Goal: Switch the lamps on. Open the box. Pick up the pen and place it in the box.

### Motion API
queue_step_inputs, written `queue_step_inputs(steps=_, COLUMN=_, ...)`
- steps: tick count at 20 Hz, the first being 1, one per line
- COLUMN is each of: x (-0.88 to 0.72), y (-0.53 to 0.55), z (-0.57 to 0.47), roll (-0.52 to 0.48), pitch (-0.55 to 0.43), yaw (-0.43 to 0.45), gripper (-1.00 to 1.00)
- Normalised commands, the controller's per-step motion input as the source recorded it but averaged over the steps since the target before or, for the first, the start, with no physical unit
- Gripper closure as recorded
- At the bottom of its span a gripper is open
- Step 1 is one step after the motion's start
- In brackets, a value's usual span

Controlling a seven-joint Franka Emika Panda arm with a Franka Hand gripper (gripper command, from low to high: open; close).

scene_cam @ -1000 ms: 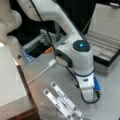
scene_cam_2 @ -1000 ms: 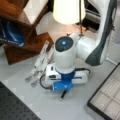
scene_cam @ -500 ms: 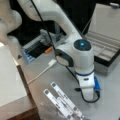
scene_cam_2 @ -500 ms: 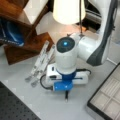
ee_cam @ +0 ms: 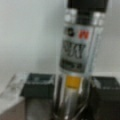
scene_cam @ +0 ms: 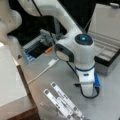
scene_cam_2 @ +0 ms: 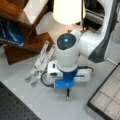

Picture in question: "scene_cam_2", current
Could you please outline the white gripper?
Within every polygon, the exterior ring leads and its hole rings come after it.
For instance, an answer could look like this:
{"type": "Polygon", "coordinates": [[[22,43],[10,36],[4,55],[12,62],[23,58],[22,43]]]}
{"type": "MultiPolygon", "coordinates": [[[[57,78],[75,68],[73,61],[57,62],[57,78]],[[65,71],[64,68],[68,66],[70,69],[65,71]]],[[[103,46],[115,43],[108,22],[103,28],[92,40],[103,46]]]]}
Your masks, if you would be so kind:
{"type": "Polygon", "coordinates": [[[47,67],[47,81],[56,89],[71,88],[75,83],[88,82],[91,78],[92,69],[88,66],[79,66],[71,72],[60,71],[56,61],[51,61],[47,67]]]}

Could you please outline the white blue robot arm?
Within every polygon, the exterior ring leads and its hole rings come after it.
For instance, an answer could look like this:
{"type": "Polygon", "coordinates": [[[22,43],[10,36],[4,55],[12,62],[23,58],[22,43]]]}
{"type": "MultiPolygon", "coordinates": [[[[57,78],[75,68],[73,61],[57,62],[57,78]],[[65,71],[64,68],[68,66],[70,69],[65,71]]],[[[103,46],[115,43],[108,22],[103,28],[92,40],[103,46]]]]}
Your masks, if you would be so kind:
{"type": "Polygon", "coordinates": [[[50,61],[47,68],[47,80],[51,88],[68,89],[77,82],[90,80],[92,70],[88,66],[78,65],[80,56],[94,63],[103,62],[108,58],[120,0],[98,1],[105,10],[100,33],[76,28],[57,38],[56,59],[50,61]]]}

